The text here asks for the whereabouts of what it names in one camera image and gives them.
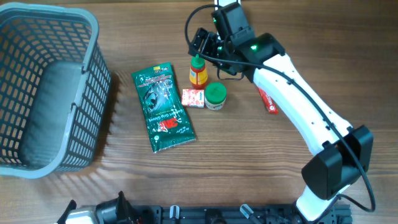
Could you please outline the green glove package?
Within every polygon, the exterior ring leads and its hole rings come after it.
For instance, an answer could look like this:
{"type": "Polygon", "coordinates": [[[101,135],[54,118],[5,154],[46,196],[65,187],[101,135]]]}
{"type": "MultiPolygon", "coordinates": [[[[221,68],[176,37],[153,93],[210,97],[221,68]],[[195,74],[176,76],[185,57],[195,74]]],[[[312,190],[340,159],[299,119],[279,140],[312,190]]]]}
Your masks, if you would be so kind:
{"type": "Polygon", "coordinates": [[[154,153],[196,140],[170,62],[131,74],[154,153]]]}

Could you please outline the red sriracha bottle green cap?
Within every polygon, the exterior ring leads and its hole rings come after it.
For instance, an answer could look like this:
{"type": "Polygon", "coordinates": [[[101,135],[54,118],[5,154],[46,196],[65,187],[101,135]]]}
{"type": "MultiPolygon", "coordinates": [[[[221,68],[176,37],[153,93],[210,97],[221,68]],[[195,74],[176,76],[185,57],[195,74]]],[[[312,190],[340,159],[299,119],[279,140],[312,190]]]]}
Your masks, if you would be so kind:
{"type": "Polygon", "coordinates": [[[208,83],[205,60],[198,54],[191,59],[189,80],[194,89],[204,89],[208,83]]]}

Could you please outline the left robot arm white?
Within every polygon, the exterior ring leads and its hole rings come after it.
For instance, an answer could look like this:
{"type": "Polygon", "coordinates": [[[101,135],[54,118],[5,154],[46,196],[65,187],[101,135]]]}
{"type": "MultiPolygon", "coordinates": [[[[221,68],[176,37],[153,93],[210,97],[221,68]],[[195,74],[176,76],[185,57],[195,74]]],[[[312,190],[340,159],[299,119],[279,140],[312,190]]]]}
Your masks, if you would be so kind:
{"type": "Polygon", "coordinates": [[[140,224],[140,215],[126,200],[124,192],[120,191],[116,199],[105,201],[97,205],[87,205],[78,208],[74,200],[67,205],[64,213],[56,224],[140,224]]]}

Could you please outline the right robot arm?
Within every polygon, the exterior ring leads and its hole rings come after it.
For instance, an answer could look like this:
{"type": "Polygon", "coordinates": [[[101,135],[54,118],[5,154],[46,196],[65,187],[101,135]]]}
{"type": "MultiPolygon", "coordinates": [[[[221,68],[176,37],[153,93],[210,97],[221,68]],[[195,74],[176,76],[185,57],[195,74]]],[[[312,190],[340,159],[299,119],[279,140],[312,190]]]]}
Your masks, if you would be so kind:
{"type": "Polygon", "coordinates": [[[302,195],[289,207],[274,205],[264,221],[320,223],[329,217],[342,222],[335,203],[357,180],[367,179],[373,134],[336,114],[305,82],[281,44],[268,33],[255,36],[248,28],[235,33],[198,29],[187,44],[199,55],[230,74],[241,73],[268,93],[302,135],[312,159],[302,168],[302,195]]]}

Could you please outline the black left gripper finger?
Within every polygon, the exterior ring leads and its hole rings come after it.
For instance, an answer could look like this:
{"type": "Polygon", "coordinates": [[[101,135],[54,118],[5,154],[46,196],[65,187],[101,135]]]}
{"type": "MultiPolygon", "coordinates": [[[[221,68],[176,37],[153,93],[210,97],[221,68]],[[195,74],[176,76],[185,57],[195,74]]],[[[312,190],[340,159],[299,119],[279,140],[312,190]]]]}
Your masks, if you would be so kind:
{"type": "Polygon", "coordinates": [[[66,224],[66,220],[67,220],[69,213],[75,209],[76,209],[76,202],[74,200],[70,200],[65,211],[63,212],[61,217],[55,222],[55,224],[66,224]]]}
{"type": "Polygon", "coordinates": [[[117,224],[131,224],[130,211],[127,206],[127,200],[123,191],[118,193],[116,203],[116,223],[117,224]]]}

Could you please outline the red stick sachet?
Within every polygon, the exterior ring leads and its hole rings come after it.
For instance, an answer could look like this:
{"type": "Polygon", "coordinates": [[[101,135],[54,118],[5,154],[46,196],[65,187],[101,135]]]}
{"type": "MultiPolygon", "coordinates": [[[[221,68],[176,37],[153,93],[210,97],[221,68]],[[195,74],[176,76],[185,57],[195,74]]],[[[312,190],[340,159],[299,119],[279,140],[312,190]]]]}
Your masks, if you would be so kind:
{"type": "Polygon", "coordinates": [[[261,88],[258,88],[259,94],[270,114],[278,114],[279,110],[277,109],[273,99],[261,88]]]}

